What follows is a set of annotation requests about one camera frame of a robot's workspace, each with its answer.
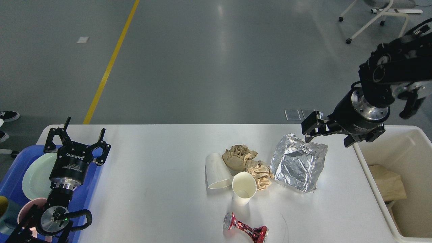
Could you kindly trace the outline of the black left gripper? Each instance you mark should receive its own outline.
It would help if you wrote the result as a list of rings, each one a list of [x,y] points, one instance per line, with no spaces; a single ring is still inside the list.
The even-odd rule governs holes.
[[[101,130],[98,141],[92,145],[72,142],[66,131],[70,121],[71,117],[67,117],[63,128],[52,128],[48,131],[44,153],[54,152],[57,149],[53,138],[59,136],[63,146],[57,150],[57,158],[49,180],[56,184],[72,180],[74,187],[77,187],[84,184],[90,162],[97,166],[102,166],[106,162],[111,145],[103,140],[105,128]],[[102,153],[100,156],[94,157],[92,152],[98,148],[102,149]]]

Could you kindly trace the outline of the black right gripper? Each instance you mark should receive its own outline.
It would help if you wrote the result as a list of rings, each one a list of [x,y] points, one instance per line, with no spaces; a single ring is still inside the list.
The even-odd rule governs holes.
[[[315,137],[332,134],[348,134],[344,138],[344,147],[365,140],[373,142],[384,134],[386,121],[390,116],[390,107],[378,108],[370,104],[360,87],[350,90],[336,105],[329,116],[313,111],[301,122],[304,141],[309,143]]]

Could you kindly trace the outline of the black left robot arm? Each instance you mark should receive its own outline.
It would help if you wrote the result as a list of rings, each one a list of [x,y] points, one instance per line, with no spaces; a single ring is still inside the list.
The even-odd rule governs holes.
[[[49,174],[50,193],[42,206],[32,204],[23,214],[7,243],[46,243],[48,238],[57,238],[59,243],[67,243],[71,232],[81,231],[92,224],[92,214],[88,209],[72,211],[69,204],[74,191],[83,186],[90,165],[102,166],[108,157],[111,145],[104,140],[106,129],[102,129],[98,140],[87,145],[71,140],[67,127],[49,130],[43,148],[44,154],[55,154],[55,162]]]

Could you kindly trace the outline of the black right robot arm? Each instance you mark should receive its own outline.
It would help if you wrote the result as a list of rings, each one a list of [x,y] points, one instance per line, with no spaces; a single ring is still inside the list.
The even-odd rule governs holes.
[[[385,132],[390,105],[405,101],[399,116],[414,116],[431,95],[431,40],[427,19],[390,43],[381,43],[359,67],[359,81],[325,116],[313,111],[301,123],[305,141],[331,134],[345,134],[344,146],[373,142]]]

